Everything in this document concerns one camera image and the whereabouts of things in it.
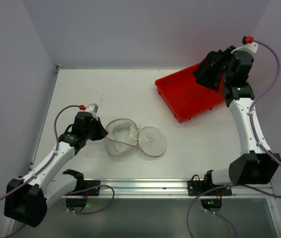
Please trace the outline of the black bra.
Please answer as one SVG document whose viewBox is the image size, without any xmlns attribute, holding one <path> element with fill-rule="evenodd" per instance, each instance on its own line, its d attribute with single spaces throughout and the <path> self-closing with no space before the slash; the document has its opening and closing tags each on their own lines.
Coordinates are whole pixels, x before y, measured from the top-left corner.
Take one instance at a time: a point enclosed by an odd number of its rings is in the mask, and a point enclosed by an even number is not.
<svg viewBox="0 0 281 238">
<path fill-rule="evenodd" d="M 200 62 L 197 69 L 193 72 L 197 84 L 216 92 L 219 91 L 221 76 L 217 60 L 220 59 L 222 53 L 222 50 L 217 52 L 211 51 Z"/>
</svg>

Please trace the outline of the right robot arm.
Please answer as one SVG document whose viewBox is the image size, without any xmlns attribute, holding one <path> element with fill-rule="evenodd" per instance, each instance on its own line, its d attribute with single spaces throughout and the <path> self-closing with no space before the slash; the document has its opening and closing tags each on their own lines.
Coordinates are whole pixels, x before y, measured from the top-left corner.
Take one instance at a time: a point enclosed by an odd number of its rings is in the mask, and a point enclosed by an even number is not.
<svg viewBox="0 0 281 238">
<path fill-rule="evenodd" d="M 219 52 L 211 69 L 223 76 L 222 95 L 232 114 L 240 141 L 240 156 L 227 169 L 208 171 L 214 185 L 268 184 L 279 167 L 262 133 L 254 106 L 255 96 L 247 82 L 258 44 L 250 43 Z"/>
</svg>

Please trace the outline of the pale green bra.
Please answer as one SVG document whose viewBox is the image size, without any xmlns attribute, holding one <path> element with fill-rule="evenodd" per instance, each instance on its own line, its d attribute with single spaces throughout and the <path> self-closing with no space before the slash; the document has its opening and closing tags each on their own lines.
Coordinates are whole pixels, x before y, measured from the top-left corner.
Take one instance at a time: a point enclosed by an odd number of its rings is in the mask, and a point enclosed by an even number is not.
<svg viewBox="0 0 281 238">
<path fill-rule="evenodd" d="M 115 127 L 110 133 L 113 137 L 114 144 L 116 146 L 132 146 L 130 142 L 130 131 L 130 125 Z"/>
</svg>

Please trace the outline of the white mesh laundry bag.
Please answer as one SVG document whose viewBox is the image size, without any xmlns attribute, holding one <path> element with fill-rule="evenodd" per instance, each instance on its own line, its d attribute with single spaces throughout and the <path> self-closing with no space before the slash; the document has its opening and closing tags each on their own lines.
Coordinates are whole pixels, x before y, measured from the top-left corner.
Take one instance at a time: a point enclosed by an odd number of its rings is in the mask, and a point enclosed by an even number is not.
<svg viewBox="0 0 281 238">
<path fill-rule="evenodd" d="M 110 135 L 112 130 L 118 126 L 130 125 L 130 142 L 132 146 L 116 146 L 113 137 Z M 115 119 L 109 122 L 105 129 L 108 132 L 106 136 L 106 145 L 109 154 L 114 157 L 125 157 L 140 149 L 144 154 L 150 157 L 159 157 L 163 155 L 167 148 L 165 135 L 156 127 L 147 126 L 138 128 L 131 119 Z"/>
</svg>

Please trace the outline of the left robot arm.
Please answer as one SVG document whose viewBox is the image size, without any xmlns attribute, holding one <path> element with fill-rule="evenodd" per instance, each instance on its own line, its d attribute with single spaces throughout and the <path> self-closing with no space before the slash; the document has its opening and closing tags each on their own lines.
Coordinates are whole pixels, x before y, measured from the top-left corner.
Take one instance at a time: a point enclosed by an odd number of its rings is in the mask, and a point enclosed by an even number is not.
<svg viewBox="0 0 281 238">
<path fill-rule="evenodd" d="M 48 208 L 61 197 L 72 192 L 81 193 L 85 188 L 81 172 L 67 169 L 59 177 L 57 174 L 88 140 L 102 140 L 107 134 L 95 111 L 78 112 L 73 124 L 57 135 L 56 145 L 48 156 L 27 175 L 8 183 L 4 215 L 36 227 L 45 218 Z"/>
</svg>

